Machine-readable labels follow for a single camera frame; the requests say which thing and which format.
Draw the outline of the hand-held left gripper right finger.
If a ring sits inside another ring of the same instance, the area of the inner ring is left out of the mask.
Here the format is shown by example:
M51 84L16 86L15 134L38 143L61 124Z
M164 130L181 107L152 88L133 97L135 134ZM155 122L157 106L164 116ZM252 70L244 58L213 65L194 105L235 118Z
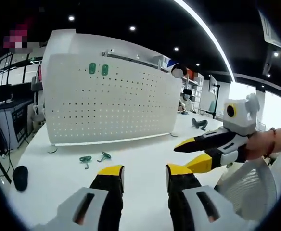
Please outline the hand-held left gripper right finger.
M219 192L202 186L185 166L166 164L168 208L175 231L250 231Z

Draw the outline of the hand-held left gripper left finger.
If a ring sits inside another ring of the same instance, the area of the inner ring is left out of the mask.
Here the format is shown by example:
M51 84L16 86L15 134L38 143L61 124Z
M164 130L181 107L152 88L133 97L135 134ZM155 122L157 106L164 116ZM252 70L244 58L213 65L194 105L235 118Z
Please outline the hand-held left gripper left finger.
M124 166L106 167L88 188L63 201L56 216L33 231L117 231L123 209Z

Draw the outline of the person's right hand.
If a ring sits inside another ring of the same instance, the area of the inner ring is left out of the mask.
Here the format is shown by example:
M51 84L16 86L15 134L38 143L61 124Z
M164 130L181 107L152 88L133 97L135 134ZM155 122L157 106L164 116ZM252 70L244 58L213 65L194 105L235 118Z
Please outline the person's right hand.
M245 147L246 159L254 160L272 153L275 146L274 131L255 132Z

